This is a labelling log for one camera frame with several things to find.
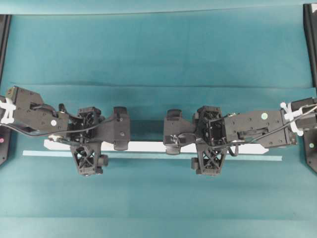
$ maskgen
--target black frame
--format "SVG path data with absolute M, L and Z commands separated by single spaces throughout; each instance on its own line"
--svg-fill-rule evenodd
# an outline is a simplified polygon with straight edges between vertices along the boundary
M 0 15 L 0 84 L 2 80 L 2 72 L 4 66 L 6 45 L 9 37 L 11 15 Z M 9 143 L 11 137 L 11 130 L 0 126 L 0 165 L 8 158 Z

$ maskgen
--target white strip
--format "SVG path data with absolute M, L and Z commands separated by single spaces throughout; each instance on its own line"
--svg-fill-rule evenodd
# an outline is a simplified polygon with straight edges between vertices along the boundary
M 49 150 L 69 150 L 69 145 L 61 144 L 58 142 L 44 140 L 44 147 Z M 107 142 L 103 142 L 101 145 L 102 151 L 115 151 L 113 145 Z M 268 149 L 265 149 L 260 144 L 245 144 L 239 146 L 239 154 L 257 154 L 262 155 L 266 153 Z M 162 152 L 165 153 L 165 146 L 163 142 L 155 141 L 130 141 L 129 149 L 126 152 Z M 195 144 L 190 144 L 181 148 L 182 153 L 196 153 Z
M 24 156 L 44 156 L 44 157 L 72 157 L 69 151 L 36 151 L 24 150 Z M 167 155 L 163 153 L 129 153 L 110 152 L 111 159 L 177 159 L 188 160 L 195 157 L 195 154 Z M 246 161 L 282 161 L 282 156 L 266 155 L 239 155 L 237 157 L 227 156 L 226 160 L 246 160 Z

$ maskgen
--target teal cloth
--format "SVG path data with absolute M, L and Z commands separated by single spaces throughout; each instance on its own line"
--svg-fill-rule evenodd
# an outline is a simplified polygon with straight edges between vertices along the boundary
M 302 24 L 300 5 L 14 16 L 1 94 L 25 87 L 72 113 L 126 106 L 133 139 L 161 140 L 171 108 L 189 119 L 202 105 L 278 110 L 315 97 Z M 215 178 L 195 175 L 189 160 L 111 157 L 102 176 L 85 178 L 71 158 L 22 156 L 45 151 L 43 140 L 12 135 L 0 167 L 0 237 L 317 236 L 317 176 L 301 139 L 268 152 L 281 162 L 226 161 Z
M 307 0 L 2 0 L 1 14 L 118 14 L 286 6 Z

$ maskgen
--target cable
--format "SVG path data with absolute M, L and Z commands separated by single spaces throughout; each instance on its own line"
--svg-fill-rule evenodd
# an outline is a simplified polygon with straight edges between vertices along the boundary
M 274 134 L 274 133 L 276 133 L 276 132 L 278 132 L 278 131 L 280 131 L 280 130 L 283 130 L 284 128 L 288 127 L 292 122 L 297 121 L 298 119 L 300 119 L 300 118 L 306 116 L 307 114 L 311 113 L 312 111 L 314 111 L 314 110 L 316 110 L 316 109 L 317 109 L 317 106 L 315 106 L 315 107 L 313 107 L 312 109 L 310 109 L 309 111 L 307 111 L 307 112 L 301 114 L 300 116 L 296 117 L 295 119 L 289 121 L 289 122 L 286 123 L 285 125 L 283 125 L 283 126 L 277 128 L 277 129 L 275 129 L 275 130 L 273 130 L 273 131 L 271 131 L 271 132 L 269 132 L 269 133 L 267 133 L 267 134 L 264 134 L 264 135 L 261 135 L 261 136 L 259 136 L 259 137 L 257 137 L 257 138 L 254 138 L 254 139 L 251 140 L 249 143 L 253 143 L 253 142 L 255 142 L 255 141 L 257 141 L 257 140 L 260 140 L 260 139 L 262 139 L 262 138 L 264 138 L 264 137 L 266 137 L 266 136 L 272 135 L 272 134 Z
M 269 136 L 269 135 L 272 135 L 280 130 L 283 130 L 284 128 L 288 127 L 292 122 L 295 122 L 299 119 L 301 119 L 302 117 L 308 115 L 309 113 L 311 113 L 312 111 L 316 110 L 317 109 L 317 104 L 312 104 L 312 105 L 305 105 L 305 106 L 302 106 L 301 108 L 307 108 L 307 107 L 312 107 L 312 106 L 315 106 L 313 107 L 312 109 L 308 110 L 307 112 L 303 113 L 302 115 L 296 117 L 295 119 L 289 121 L 288 123 L 286 123 L 285 125 L 269 132 L 269 133 L 266 133 L 264 135 L 261 135 L 261 136 L 258 136 L 254 139 L 252 139 L 251 141 L 239 141 L 239 142 L 230 142 L 230 143 L 227 143 L 227 144 L 223 144 L 223 145 L 216 145 L 216 146 L 211 146 L 211 149 L 222 149 L 222 148 L 226 148 L 226 147 L 231 147 L 231 146 L 238 146 L 238 145 L 244 145 L 244 144 L 253 144 L 255 143 L 256 141 L 260 140 L 260 139 L 263 139 L 264 137 L 266 136 Z
M 21 134 L 23 134 L 23 135 L 26 135 L 26 136 L 30 136 L 30 137 L 40 137 L 40 136 L 53 135 L 53 134 L 57 134 L 57 133 L 78 133 L 78 132 L 83 132 L 83 131 L 86 131 L 86 130 L 92 130 L 92 129 L 94 129 L 94 128 L 100 126 L 100 125 L 103 124 L 103 123 L 110 122 L 110 121 L 113 121 L 113 120 L 114 120 L 114 118 L 112 118 L 112 119 L 105 119 L 105 120 L 101 121 L 100 123 L 98 123 L 98 124 L 96 124 L 96 125 L 93 125 L 93 126 L 91 126 L 91 127 L 88 127 L 88 128 L 86 128 L 86 129 L 79 129 L 79 130 L 61 130 L 61 131 L 48 132 L 48 133 L 43 133 L 43 134 L 30 134 L 30 133 L 27 133 L 27 132 L 25 132 L 24 130 L 19 129 L 19 128 L 15 127 L 15 126 L 12 126 L 12 125 L 2 124 L 2 123 L 0 123 L 0 125 L 2 125 L 2 126 L 4 126 L 4 127 L 7 127 L 7 128 L 9 128 L 9 129 L 11 129 L 11 130 L 14 130 L 14 131 L 16 131 L 16 132 L 19 132 L 19 133 L 21 133 Z

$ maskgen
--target black bracket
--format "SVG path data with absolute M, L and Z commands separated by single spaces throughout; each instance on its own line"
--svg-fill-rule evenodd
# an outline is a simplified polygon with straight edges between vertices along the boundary
M 0 83 L 9 36 L 11 15 L 0 15 Z M 7 160 L 11 130 L 0 126 L 0 165 Z
M 304 132 L 306 163 L 317 173 L 317 129 Z

